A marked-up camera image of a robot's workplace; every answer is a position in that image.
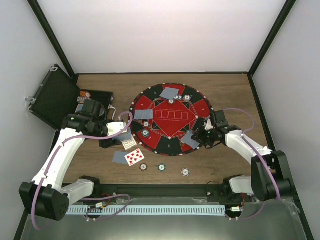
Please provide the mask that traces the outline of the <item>blue patterned card deck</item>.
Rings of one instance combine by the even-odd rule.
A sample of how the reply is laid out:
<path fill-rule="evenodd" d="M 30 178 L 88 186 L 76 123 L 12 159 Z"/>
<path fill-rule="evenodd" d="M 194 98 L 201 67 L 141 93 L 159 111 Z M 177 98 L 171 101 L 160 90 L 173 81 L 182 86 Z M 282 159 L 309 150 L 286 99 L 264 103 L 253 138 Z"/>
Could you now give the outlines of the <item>blue patterned card deck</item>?
<path fill-rule="evenodd" d="M 120 142 L 130 141 L 132 139 L 132 133 L 127 129 L 126 133 L 122 133 L 118 136 L 112 138 L 113 140 L 118 140 Z"/>

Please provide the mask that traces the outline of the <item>blue white poker chip stack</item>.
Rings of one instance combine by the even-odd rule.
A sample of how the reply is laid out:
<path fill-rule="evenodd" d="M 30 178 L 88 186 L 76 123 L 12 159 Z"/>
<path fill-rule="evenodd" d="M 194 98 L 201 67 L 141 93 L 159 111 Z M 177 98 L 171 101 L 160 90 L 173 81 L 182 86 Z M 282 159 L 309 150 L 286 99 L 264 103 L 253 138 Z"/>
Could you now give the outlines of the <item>blue white poker chip stack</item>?
<path fill-rule="evenodd" d="M 181 171 L 181 174 L 184 176 L 184 177 L 187 177 L 190 175 L 190 170 L 188 168 L 183 168 L 182 171 Z"/>

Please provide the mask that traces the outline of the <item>single teal poker chip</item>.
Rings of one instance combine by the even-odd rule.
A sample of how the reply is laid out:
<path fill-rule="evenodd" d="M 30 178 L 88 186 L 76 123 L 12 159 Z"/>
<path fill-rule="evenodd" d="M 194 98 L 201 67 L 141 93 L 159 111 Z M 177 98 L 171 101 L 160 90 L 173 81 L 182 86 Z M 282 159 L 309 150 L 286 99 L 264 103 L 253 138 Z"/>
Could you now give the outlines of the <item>single teal poker chip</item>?
<path fill-rule="evenodd" d="M 143 137 L 148 137 L 150 135 L 150 132 L 147 130 L 147 129 L 144 129 L 142 132 L 141 132 L 142 136 Z"/>

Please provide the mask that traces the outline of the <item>brown poker chip stack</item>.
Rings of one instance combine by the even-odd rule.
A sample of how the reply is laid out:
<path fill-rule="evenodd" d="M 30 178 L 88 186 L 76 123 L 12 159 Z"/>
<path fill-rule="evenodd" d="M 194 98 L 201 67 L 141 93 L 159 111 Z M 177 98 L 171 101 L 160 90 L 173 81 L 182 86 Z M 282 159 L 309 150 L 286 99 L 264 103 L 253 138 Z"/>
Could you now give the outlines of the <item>brown poker chip stack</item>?
<path fill-rule="evenodd" d="M 141 169 L 142 171 L 147 170 L 147 168 L 148 168 L 148 166 L 147 166 L 145 163 L 142 163 L 142 164 L 140 165 L 140 169 Z"/>

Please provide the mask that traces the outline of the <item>teal poker chip stack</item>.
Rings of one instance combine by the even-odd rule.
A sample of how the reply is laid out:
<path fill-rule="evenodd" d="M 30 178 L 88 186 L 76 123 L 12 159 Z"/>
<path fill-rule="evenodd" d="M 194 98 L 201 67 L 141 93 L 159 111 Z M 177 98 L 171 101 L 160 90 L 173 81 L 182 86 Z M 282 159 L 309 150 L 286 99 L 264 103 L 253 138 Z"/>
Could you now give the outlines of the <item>teal poker chip stack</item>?
<path fill-rule="evenodd" d="M 166 165 L 165 165 L 165 164 L 159 164 L 159 165 L 158 165 L 158 170 L 159 170 L 160 172 L 164 172 L 164 171 L 166 170 Z"/>

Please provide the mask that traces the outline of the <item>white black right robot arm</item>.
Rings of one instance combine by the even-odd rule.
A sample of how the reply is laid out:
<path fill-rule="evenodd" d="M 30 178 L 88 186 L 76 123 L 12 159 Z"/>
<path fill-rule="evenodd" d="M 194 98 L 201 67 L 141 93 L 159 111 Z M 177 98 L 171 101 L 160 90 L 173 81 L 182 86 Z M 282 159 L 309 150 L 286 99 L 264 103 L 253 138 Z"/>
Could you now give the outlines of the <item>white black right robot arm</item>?
<path fill-rule="evenodd" d="M 222 195 L 229 202 L 240 194 L 254 196 L 261 202 L 279 200 L 295 190 L 286 154 L 260 145 L 238 126 L 229 125 L 223 110 L 212 111 L 192 139 L 208 149 L 222 144 L 249 163 L 250 176 L 235 175 L 223 180 Z"/>

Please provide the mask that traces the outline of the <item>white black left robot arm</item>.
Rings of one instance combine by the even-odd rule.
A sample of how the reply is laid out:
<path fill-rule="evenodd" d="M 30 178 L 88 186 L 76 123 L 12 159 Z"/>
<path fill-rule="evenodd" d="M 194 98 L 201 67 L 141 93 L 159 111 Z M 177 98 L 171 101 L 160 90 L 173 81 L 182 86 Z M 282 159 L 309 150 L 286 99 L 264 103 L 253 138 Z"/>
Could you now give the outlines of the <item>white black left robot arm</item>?
<path fill-rule="evenodd" d="M 97 202 L 101 198 L 102 189 L 97 178 L 83 176 L 66 187 L 63 180 L 85 140 L 110 142 L 130 126 L 121 118 L 114 121 L 107 117 L 105 107 L 92 99 L 86 99 L 81 109 L 65 117 L 45 164 L 31 182 L 23 182 L 19 188 L 21 200 L 33 223 L 37 217 L 60 221 L 74 203 L 85 198 Z"/>

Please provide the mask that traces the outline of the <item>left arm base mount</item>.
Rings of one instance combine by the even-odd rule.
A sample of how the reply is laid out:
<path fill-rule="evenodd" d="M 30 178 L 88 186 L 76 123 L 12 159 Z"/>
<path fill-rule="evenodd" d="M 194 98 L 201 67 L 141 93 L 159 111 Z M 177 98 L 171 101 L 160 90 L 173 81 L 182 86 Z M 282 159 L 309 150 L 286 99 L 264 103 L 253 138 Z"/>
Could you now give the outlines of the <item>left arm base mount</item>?
<path fill-rule="evenodd" d="M 93 197 L 93 196 L 87 196 L 82 198 L 82 201 L 91 201 L 91 202 L 107 202 L 111 203 L 114 201 L 114 196 L 116 196 L 117 193 L 114 192 L 103 192 L 100 195 Z"/>

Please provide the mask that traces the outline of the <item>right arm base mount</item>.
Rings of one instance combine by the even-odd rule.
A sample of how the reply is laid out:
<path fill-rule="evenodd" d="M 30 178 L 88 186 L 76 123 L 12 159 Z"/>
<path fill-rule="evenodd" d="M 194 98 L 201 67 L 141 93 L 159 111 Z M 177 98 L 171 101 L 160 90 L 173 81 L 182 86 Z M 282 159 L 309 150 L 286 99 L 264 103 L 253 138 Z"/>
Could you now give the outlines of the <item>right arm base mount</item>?
<path fill-rule="evenodd" d="M 206 184 L 204 194 L 209 202 L 240 203 L 250 200 L 250 197 L 245 196 L 243 193 L 234 193 L 228 185 L 213 180 Z"/>

